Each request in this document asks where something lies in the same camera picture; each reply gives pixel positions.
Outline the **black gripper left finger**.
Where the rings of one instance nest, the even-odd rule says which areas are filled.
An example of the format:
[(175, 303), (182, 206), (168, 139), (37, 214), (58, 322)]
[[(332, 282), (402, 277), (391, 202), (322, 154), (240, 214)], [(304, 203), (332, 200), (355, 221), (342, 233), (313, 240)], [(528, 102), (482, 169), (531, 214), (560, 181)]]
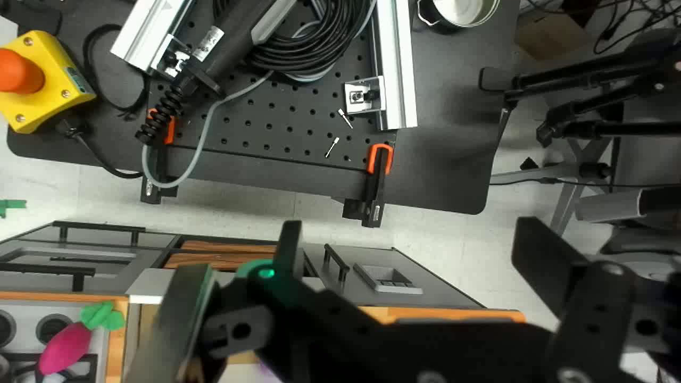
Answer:
[(219, 383), (228, 358), (265, 349), (272, 330), (272, 312), (240, 281), (221, 286), (211, 266), (182, 266), (123, 383)]

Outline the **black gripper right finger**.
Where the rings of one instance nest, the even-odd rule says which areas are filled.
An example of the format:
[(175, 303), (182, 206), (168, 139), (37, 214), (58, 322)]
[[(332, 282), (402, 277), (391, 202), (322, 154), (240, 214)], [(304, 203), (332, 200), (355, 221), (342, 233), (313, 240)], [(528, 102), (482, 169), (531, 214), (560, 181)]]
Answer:
[(641, 383), (622, 367), (628, 349), (681, 380), (681, 282), (587, 259), (536, 216), (515, 221), (514, 267), (557, 317), (543, 358), (547, 383)]

